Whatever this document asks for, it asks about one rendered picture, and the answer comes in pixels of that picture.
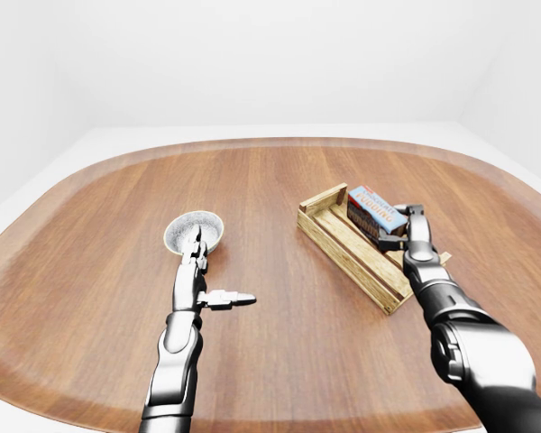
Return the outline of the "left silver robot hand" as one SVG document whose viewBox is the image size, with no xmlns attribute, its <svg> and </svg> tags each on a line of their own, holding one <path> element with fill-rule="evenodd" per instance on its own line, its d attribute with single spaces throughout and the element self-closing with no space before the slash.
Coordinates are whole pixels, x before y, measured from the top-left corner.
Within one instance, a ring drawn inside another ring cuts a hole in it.
<svg viewBox="0 0 541 433">
<path fill-rule="evenodd" d="M 199 312 L 202 308 L 223 310 L 255 303 L 256 297 L 249 293 L 206 291 L 207 248 L 206 243 L 200 240 L 199 228 L 196 230 L 197 238 L 189 240 L 182 250 L 182 259 L 174 282 L 172 309 Z"/>
</svg>

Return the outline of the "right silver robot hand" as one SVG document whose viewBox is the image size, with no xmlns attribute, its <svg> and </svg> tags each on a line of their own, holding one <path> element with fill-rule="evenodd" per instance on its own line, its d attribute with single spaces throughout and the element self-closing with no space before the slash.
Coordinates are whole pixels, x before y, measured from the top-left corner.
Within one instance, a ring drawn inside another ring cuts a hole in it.
<svg viewBox="0 0 541 433">
<path fill-rule="evenodd" d="M 394 207 L 408 220 L 407 233 L 400 237 L 380 230 L 377 248 L 381 252 L 404 251 L 411 262 L 431 263 L 438 257 L 432 244 L 431 231 L 422 205 Z"/>
</svg>

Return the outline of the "chocolate pudding box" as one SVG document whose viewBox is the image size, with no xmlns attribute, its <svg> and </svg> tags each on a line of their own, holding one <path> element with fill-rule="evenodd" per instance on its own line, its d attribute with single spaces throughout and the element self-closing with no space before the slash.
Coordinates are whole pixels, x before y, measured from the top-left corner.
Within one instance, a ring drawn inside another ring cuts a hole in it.
<svg viewBox="0 0 541 433">
<path fill-rule="evenodd" d="M 348 193 L 347 217 L 377 246 L 387 235 L 404 235 L 407 218 L 367 186 Z"/>
</svg>

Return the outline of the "wooden slat tray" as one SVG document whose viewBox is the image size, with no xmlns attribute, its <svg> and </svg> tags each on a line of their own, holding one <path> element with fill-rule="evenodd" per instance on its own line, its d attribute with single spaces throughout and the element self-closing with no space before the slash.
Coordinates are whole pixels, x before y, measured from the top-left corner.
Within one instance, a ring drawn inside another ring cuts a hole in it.
<svg viewBox="0 0 541 433">
<path fill-rule="evenodd" d="M 389 315 L 413 295 L 399 251 L 381 253 L 347 217 L 341 183 L 299 204 L 297 225 Z"/>
</svg>

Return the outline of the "speckled white bowl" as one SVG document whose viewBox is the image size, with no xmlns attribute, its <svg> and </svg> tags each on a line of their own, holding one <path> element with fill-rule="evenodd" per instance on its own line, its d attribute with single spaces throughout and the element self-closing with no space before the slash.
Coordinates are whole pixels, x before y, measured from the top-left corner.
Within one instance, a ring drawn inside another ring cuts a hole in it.
<svg viewBox="0 0 541 433">
<path fill-rule="evenodd" d="M 225 226 L 217 214 L 205 210 L 187 212 L 170 222 L 163 235 L 165 246 L 172 253 L 182 255 L 186 243 L 197 238 L 197 227 L 200 240 L 206 243 L 207 253 L 211 254 L 219 245 Z"/>
</svg>

